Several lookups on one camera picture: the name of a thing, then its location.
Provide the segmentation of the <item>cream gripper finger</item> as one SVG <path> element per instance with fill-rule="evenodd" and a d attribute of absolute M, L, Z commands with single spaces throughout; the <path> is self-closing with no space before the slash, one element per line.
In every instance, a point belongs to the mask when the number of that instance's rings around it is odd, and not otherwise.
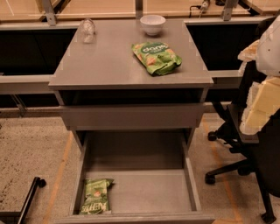
<path fill-rule="evenodd" d="M 269 76 L 261 83 L 253 82 L 241 117 L 241 133 L 256 134 L 279 109 L 280 78 Z"/>
<path fill-rule="evenodd" d="M 238 70 L 239 74 L 243 74 L 245 72 L 246 65 L 249 62 L 256 60 L 256 52 L 258 45 L 259 40 L 256 40 L 238 54 L 237 59 L 241 60 L 241 66 Z"/>

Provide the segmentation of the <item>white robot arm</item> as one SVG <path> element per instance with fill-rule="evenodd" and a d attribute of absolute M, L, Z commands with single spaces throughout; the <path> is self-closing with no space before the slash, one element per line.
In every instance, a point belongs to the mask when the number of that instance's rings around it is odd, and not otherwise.
<path fill-rule="evenodd" d="M 239 53 L 238 59 L 254 60 L 256 70 L 266 75 L 264 81 L 254 82 L 249 88 L 247 107 L 241 117 L 241 133 L 254 135 L 280 109 L 280 16 L 258 40 Z"/>

